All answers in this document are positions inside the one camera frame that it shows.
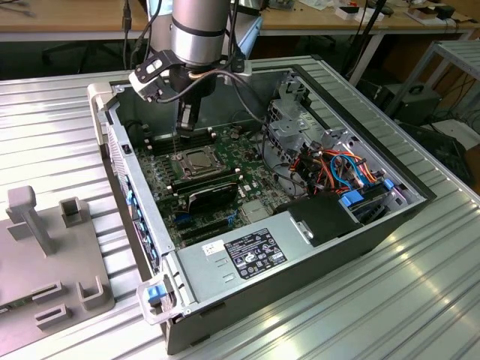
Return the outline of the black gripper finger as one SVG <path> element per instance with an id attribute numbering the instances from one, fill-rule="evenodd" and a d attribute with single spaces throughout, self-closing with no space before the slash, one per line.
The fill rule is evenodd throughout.
<path id="1" fill-rule="evenodd" d="M 175 128 L 180 137 L 190 138 L 193 135 L 200 114 L 200 104 L 200 100 L 178 101 Z"/>

